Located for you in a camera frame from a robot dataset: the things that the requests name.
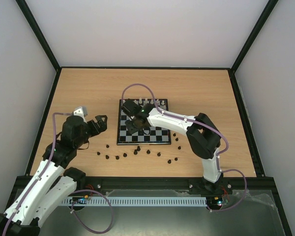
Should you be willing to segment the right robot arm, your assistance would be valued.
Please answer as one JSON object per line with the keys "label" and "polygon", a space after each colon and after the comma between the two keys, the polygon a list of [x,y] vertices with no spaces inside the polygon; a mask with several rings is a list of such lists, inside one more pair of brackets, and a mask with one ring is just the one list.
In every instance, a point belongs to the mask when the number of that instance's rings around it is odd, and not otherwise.
{"label": "right robot arm", "polygon": [[122,101],[120,109],[129,117],[126,127],[130,133],[153,126],[186,136],[193,153],[202,160],[203,177],[200,187],[211,193],[221,188],[223,174],[218,163],[221,137],[207,115],[179,115],[156,104],[141,106],[131,99]]}

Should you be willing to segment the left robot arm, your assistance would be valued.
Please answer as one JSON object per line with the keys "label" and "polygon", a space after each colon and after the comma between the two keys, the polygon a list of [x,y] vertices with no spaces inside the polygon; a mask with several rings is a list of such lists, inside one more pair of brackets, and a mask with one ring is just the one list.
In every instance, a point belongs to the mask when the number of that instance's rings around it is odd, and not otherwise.
{"label": "left robot arm", "polygon": [[85,183],[86,174],[69,163],[89,138],[107,129],[107,116],[98,115],[86,121],[74,112],[54,133],[53,142],[46,147],[34,176],[15,202],[0,213],[0,235],[37,236],[40,229],[62,200]]}

